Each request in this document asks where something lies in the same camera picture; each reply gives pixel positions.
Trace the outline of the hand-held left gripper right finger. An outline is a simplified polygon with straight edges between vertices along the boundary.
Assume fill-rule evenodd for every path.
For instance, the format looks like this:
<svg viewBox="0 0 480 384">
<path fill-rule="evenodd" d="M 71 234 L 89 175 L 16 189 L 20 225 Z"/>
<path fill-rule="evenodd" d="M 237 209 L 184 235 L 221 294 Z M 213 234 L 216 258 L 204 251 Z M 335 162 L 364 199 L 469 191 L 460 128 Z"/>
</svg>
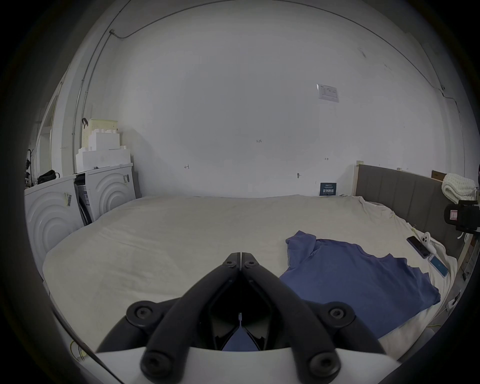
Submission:
<svg viewBox="0 0 480 384">
<path fill-rule="evenodd" d="M 260 351 L 290 348 L 301 383 L 331 383 L 337 349 L 386 357 L 379 341 L 342 302 L 301 299 L 250 253 L 241 254 L 241 324 Z"/>
</svg>

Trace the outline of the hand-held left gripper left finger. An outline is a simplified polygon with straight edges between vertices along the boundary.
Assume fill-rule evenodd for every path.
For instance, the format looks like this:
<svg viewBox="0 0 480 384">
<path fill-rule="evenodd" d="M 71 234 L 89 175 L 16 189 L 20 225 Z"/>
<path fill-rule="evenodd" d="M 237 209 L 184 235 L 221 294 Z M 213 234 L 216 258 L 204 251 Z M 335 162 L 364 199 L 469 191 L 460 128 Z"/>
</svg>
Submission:
<svg viewBox="0 0 480 384">
<path fill-rule="evenodd" d="M 180 383 L 192 346 L 221 351 L 240 327 L 237 299 L 220 298 L 239 273 L 240 254 L 232 253 L 182 297 L 131 304 L 97 353 L 145 347 L 139 363 L 144 377 L 152 383 Z"/>
</svg>

